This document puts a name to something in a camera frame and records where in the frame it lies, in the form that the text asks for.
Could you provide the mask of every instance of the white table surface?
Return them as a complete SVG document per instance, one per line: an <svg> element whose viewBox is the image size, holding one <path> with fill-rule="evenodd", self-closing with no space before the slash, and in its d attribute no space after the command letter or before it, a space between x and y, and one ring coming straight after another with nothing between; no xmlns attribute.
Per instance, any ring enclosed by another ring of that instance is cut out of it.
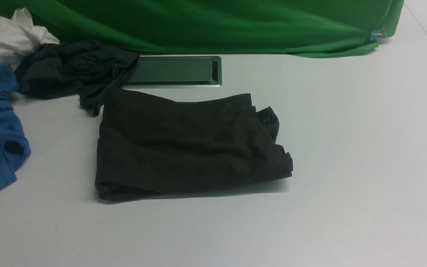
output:
<svg viewBox="0 0 427 267"><path fill-rule="evenodd" d="M0 267L427 267L427 35L404 9L366 56L222 56L224 85L280 119L293 177L224 194L106 205L101 116L78 97L20 98L32 155L0 192Z"/></svg>

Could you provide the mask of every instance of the green backdrop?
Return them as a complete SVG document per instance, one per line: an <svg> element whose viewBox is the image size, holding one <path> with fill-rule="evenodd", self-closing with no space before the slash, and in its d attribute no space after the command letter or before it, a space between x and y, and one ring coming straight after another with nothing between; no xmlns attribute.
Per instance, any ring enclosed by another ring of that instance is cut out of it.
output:
<svg viewBox="0 0 427 267"><path fill-rule="evenodd" d="M61 41L99 39L170 54L352 56L395 33L404 0L0 0L27 7Z"/></svg>

